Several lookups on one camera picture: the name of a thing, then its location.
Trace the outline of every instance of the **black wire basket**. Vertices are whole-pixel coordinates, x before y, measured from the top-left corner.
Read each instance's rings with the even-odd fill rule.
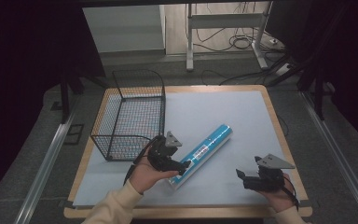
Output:
[[[150,70],[114,71],[91,139],[107,161],[134,160],[150,139],[164,134],[165,88]]]

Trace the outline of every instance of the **blue cylindrical can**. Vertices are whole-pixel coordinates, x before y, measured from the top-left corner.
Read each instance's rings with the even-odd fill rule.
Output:
[[[207,138],[199,143],[190,153],[188,153],[182,160],[191,161],[187,170],[183,175],[177,175],[169,179],[169,182],[174,189],[178,189],[194,172],[196,172],[203,163],[205,163],[232,134],[232,130],[226,124],[220,125]]]

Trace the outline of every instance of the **metal rail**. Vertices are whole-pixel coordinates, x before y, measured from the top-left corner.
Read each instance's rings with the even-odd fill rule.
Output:
[[[305,100],[307,109],[310,112],[310,116],[315,122],[317,129],[320,131],[328,149],[332,153],[333,159],[335,160],[339,171],[342,173],[345,181],[347,182],[347,185],[350,188],[356,202],[358,202],[358,178],[356,177],[356,174],[352,170],[348,161],[345,159],[344,154],[339,148],[339,145],[336,142],[334,136],[330,133],[326,123],[322,120],[319,120],[318,115],[313,109],[313,102],[310,98],[310,95],[307,92],[301,92],[300,94]]]
[[[36,205],[40,199],[40,195],[42,194],[42,191],[46,186],[48,177],[51,173],[51,170],[60,152],[63,140],[65,139],[65,136],[68,133],[72,120],[74,119],[79,98],[80,96],[78,95],[74,96],[69,118],[66,121],[66,123],[60,124],[56,134],[54,135],[51,145],[48,148],[48,152],[46,153],[46,156],[43,159],[42,164],[40,165],[39,171],[37,172],[36,177],[34,178],[34,182],[30,187],[27,196],[25,197],[20,212],[17,214],[14,223],[16,224],[29,223],[29,221],[31,220]]]

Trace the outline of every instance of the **hand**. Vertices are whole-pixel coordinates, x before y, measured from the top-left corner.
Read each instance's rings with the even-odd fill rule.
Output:
[[[289,183],[289,175],[283,173],[283,176],[287,178],[284,179],[284,187],[293,193],[294,189],[293,186]],[[258,191],[258,193],[267,198],[269,204],[277,213],[291,208],[295,205],[293,201],[289,198],[289,196],[281,189],[276,192]]]
[[[170,178],[179,175],[178,171],[157,171],[147,159],[149,149],[136,165],[132,172],[130,182],[138,193],[143,194],[146,190],[152,188],[160,179]]]

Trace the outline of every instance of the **wrist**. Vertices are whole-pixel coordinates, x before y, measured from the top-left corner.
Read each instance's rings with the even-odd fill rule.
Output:
[[[141,184],[139,184],[136,180],[133,180],[133,178],[129,179],[132,187],[136,190],[136,192],[138,192],[141,195],[144,195],[145,190],[139,186],[142,186]]]
[[[276,213],[280,213],[284,210],[287,210],[287,209],[295,206],[295,204],[290,199],[279,200],[279,201],[270,201],[269,204],[275,210]]]

